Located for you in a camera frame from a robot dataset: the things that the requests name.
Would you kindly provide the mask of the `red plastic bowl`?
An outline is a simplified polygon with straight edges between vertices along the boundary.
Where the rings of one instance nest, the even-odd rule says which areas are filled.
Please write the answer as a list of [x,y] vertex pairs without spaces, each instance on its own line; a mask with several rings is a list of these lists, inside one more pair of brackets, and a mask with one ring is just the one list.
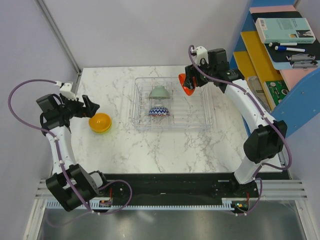
[[191,96],[195,92],[194,88],[190,89],[187,86],[185,86],[185,83],[186,83],[186,74],[185,73],[180,73],[178,75],[178,80],[179,80],[179,83],[180,83],[183,91],[186,93],[187,96]]

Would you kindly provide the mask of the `green ceramic bowl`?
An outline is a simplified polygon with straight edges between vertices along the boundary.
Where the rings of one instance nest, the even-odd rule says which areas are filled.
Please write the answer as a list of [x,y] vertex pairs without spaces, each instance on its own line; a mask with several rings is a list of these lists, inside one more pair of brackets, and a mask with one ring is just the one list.
[[148,98],[154,100],[168,100],[171,96],[164,86],[155,86],[150,92]]

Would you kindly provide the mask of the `red patterned glass bowl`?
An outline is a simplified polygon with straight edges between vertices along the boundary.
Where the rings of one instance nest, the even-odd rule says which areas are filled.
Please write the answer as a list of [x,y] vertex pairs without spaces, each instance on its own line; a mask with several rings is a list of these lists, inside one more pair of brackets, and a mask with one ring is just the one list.
[[168,117],[170,116],[170,111],[164,106],[154,106],[148,111],[148,116],[150,117]]

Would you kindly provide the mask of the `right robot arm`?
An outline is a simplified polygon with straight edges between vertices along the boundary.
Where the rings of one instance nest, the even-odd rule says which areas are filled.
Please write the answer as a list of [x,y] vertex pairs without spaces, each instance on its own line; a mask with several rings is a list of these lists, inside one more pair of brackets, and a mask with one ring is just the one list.
[[277,121],[259,102],[249,88],[244,75],[231,68],[223,48],[206,50],[203,46],[190,45],[188,56],[191,64],[178,77],[184,92],[191,96],[196,88],[213,83],[235,104],[246,122],[250,135],[243,144],[245,157],[233,173],[229,191],[235,197],[247,191],[247,183],[253,181],[263,166],[283,171],[284,167],[271,164],[286,142],[287,124]]

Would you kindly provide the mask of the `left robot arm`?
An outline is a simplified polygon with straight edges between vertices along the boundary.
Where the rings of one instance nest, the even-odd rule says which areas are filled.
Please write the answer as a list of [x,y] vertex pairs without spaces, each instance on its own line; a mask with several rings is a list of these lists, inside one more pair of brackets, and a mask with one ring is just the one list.
[[72,118],[93,117],[99,104],[87,95],[80,101],[62,94],[47,94],[36,102],[42,111],[41,132],[49,141],[53,159],[52,176],[45,181],[48,190],[67,212],[97,196],[106,196],[110,185],[103,174],[98,170],[88,173],[76,162],[70,129]]

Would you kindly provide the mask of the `yellow plastic bowl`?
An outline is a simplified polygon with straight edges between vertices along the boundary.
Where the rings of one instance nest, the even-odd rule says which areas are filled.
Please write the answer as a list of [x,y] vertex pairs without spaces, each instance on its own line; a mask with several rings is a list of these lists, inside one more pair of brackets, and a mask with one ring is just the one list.
[[88,124],[90,128],[94,128],[95,126],[108,126],[112,125],[112,119],[106,113],[96,113],[93,117],[88,120]]

